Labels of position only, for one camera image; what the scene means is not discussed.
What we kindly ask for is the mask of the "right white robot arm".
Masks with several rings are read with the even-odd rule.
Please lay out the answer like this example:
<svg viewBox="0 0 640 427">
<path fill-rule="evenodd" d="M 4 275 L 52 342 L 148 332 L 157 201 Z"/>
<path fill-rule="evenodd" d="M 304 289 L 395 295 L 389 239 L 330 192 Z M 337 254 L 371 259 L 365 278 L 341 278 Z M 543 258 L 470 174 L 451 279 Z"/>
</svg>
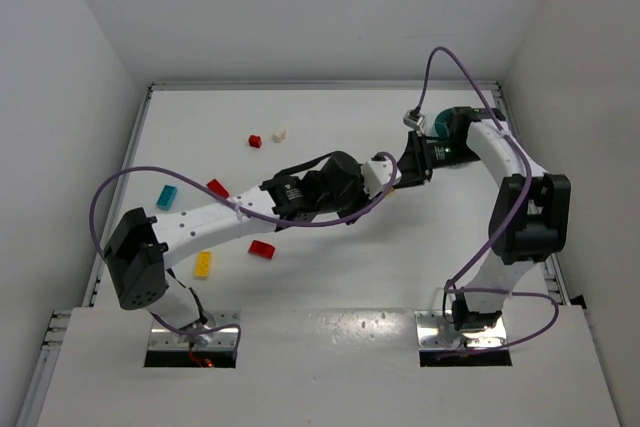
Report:
<svg viewBox="0 0 640 427">
<path fill-rule="evenodd" d="M 495 108 L 454 107 L 445 115 L 445 133 L 429 137 L 411 130 L 398 167 L 399 188 L 424 184 L 439 168 L 482 163 L 498 187 L 488 225 L 488 241 L 470 261 L 477 272 L 465 286 L 460 276 L 446 291 L 455 297 L 451 321 L 458 331 L 496 324 L 504 303 L 534 266 L 566 244 L 571 182 L 537 164 L 513 138 Z"/>
</svg>

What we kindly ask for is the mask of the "teal lego brick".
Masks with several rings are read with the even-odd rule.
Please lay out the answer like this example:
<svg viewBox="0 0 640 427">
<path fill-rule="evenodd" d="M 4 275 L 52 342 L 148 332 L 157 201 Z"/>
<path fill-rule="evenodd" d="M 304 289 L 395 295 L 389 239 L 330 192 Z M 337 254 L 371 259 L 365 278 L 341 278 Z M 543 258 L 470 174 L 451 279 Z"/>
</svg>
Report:
<svg viewBox="0 0 640 427">
<path fill-rule="evenodd" d="M 176 195 L 177 188 L 175 186 L 165 185 L 158 196 L 156 207 L 162 211 L 170 210 Z"/>
</svg>

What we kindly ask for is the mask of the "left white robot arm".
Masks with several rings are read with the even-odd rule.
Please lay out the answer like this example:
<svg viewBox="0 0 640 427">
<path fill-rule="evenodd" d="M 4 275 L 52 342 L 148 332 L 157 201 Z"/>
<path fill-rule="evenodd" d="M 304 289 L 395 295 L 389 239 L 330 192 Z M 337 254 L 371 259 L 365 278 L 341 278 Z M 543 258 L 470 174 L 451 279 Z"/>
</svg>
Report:
<svg viewBox="0 0 640 427">
<path fill-rule="evenodd" d="M 352 224 L 373 210 L 399 179 L 396 160 L 387 152 L 360 163 L 334 151 L 191 210 L 151 216 L 143 208 L 131 209 L 101 257 L 121 309 L 144 309 L 168 331 L 196 340 L 222 327 L 208 318 L 196 292 L 173 274 L 182 260 L 257 234 Z"/>
</svg>

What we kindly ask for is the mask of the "yellow 2x4 lego brick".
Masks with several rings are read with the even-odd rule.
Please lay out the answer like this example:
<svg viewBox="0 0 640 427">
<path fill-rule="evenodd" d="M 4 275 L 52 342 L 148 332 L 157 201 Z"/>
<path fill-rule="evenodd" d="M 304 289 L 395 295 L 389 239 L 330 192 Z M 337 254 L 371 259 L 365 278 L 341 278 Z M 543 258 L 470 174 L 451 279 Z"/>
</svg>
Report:
<svg viewBox="0 0 640 427">
<path fill-rule="evenodd" d="M 213 269 L 213 254 L 210 251 L 201 251 L 197 254 L 193 276 L 198 280 L 206 280 Z"/>
</svg>

